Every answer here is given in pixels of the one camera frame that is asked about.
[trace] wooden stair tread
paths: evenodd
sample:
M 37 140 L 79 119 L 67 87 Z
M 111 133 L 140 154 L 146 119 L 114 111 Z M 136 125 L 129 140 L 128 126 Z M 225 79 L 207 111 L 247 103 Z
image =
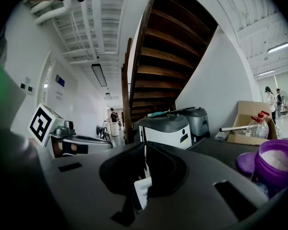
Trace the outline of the wooden stair tread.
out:
M 136 88 L 161 88 L 182 90 L 182 85 L 178 82 L 158 81 L 158 80 L 137 80 Z
M 169 109 L 169 105 L 157 105 L 156 108 L 157 112 L 163 112 Z M 146 106 L 132 109 L 132 114 L 140 114 L 140 113 L 149 114 L 154 112 L 155 108 L 153 106 Z
M 158 15 L 168 21 L 171 21 L 172 23 L 182 27 L 184 30 L 186 30 L 187 32 L 189 32 L 190 34 L 194 35 L 195 37 L 197 37 L 203 44 L 207 44 L 207 42 L 205 40 L 202 39 L 201 36 L 199 36 L 194 30 L 192 30 L 190 27 L 188 27 L 187 25 L 185 25 L 184 23 L 180 22 L 179 20 L 175 19 L 174 17 L 166 14 L 166 13 L 163 13 L 161 11 L 158 11 L 158 10 L 155 10 L 155 9 L 152 9 L 152 13 L 155 14 L 155 15 Z
M 151 91 L 151 92 L 135 92 L 134 99 L 146 99 L 146 98 L 175 98 L 175 92 L 163 92 L 163 91 Z
M 198 24 L 200 27 L 202 27 L 206 32 L 210 32 L 211 30 L 208 28 L 206 24 L 204 24 L 199 18 L 197 18 L 196 15 L 191 13 L 188 9 L 181 6 L 177 2 L 173 0 L 160 0 L 161 3 L 166 4 L 166 7 L 173 8 L 175 10 L 179 10 L 180 13 L 182 13 L 184 16 L 189 18 L 190 21 L 193 21 L 195 24 Z
M 183 80 L 187 79 L 187 76 L 183 74 L 182 72 L 169 70 L 166 68 L 160 68 L 160 67 L 145 66 L 145 65 L 139 65 L 138 73 L 173 77 L 173 78 L 183 79 Z
M 166 33 L 163 33 L 161 31 L 151 29 L 151 28 L 147 28 L 145 31 L 145 34 L 148 36 L 152 36 L 152 37 L 156 37 L 158 39 L 165 40 L 169 44 L 175 44 L 175 45 L 183 48 L 184 50 L 196 55 L 197 57 L 201 57 L 199 52 L 197 52 L 194 48 L 192 48 L 191 46 L 187 45 L 183 41 L 178 40 L 177 38 L 175 38 L 169 34 L 166 34 Z
M 131 114 L 131 119 L 141 119 L 147 116 L 146 113 Z
M 156 49 L 143 47 L 141 50 L 141 55 L 159 58 L 159 59 L 170 61 L 170 62 L 179 64 L 179 65 L 182 65 L 182 66 L 186 66 L 190 69 L 194 69 L 194 65 L 191 62 L 189 62 L 183 58 L 180 58 L 178 56 L 175 56 L 175 55 L 172 55 L 169 53 L 165 53 L 165 52 L 162 52 L 162 51 L 159 51 Z
M 150 100 L 150 101 L 133 101 L 132 107 L 144 107 L 144 106 L 154 106 L 154 105 L 171 105 L 175 102 L 175 98 L 172 100 Z

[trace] purple lid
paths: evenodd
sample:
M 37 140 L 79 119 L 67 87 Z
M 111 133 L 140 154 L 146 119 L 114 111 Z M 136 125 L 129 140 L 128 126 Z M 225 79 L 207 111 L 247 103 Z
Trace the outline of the purple lid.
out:
M 255 170 L 255 156 L 254 152 L 246 152 L 237 158 L 237 167 L 244 175 L 252 175 Z

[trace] person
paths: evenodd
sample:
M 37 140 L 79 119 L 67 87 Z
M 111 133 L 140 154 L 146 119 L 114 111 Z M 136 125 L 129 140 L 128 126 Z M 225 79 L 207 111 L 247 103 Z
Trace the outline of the person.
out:
M 279 88 L 276 89 L 276 92 L 277 92 L 277 117 L 281 118 L 280 111 L 282 108 L 282 96 L 279 93 L 280 92 Z
M 274 124 L 276 124 L 276 121 L 275 121 L 275 114 L 276 114 L 276 110 L 275 110 L 275 97 L 270 89 L 270 87 L 266 86 L 265 88 L 265 91 L 267 94 L 268 94 L 268 99 L 267 99 L 267 104 L 269 105 L 270 107 L 270 111 L 272 113 L 272 119 L 273 119 L 273 122 Z
M 121 120 L 120 115 L 119 115 L 118 113 L 116 113 L 116 121 L 118 121 L 119 126 L 120 126 L 120 130 L 121 130 L 121 123 L 120 123 L 120 120 Z
M 113 108 L 111 108 L 111 111 L 112 111 L 112 113 L 111 113 L 111 119 L 112 119 L 112 122 L 113 123 L 116 123 L 116 113 L 115 113 L 115 111 L 114 111 L 114 109 Z

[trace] cardboard box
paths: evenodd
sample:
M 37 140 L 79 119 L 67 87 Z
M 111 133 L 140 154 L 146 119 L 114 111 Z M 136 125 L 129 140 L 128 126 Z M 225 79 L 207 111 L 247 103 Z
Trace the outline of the cardboard box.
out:
M 267 122 L 269 126 L 269 136 L 268 139 L 261 139 L 261 138 L 254 138 L 248 137 L 240 134 L 236 134 L 232 132 L 229 136 L 227 141 L 233 143 L 240 143 L 240 144 L 251 144 L 251 145 L 261 145 L 267 140 L 277 139 L 276 128 L 274 122 L 272 120 L 272 114 L 268 104 L 263 102 L 246 102 L 246 101 L 239 101 L 238 102 L 238 113 L 236 116 L 236 120 L 233 124 L 233 127 L 240 127 L 248 125 L 252 119 L 251 116 L 257 116 L 259 112 L 266 111 L 270 114 L 268 118 L 264 120 Z

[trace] ceiling light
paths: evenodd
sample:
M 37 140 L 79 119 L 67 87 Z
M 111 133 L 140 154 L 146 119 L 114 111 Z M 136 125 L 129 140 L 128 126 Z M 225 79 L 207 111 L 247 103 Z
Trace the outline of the ceiling light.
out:
M 276 46 L 276 47 L 270 48 L 270 49 L 268 50 L 268 53 L 272 53 L 272 52 L 274 52 L 274 51 L 277 51 L 277 50 L 282 49 L 282 48 L 285 48 L 285 47 L 288 47 L 288 42 L 285 42 L 284 44 L 280 44 L 280 45 L 278 45 L 278 46 Z
M 264 73 L 260 73 L 258 76 L 261 76 L 261 75 L 264 75 L 264 74 L 268 74 L 268 73 L 271 73 L 271 72 L 274 72 L 275 70 L 272 70 L 272 71 L 267 71 L 267 72 L 264 72 Z
M 92 69 L 97 77 L 98 82 L 100 83 L 101 87 L 106 87 L 107 86 L 107 82 L 105 79 L 105 75 L 102 72 L 101 66 L 100 64 L 93 64 L 92 65 Z
M 106 93 L 106 96 L 107 96 L 107 98 L 108 98 L 109 100 L 111 100 L 111 99 L 112 99 L 112 97 L 111 97 L 110 93 Z

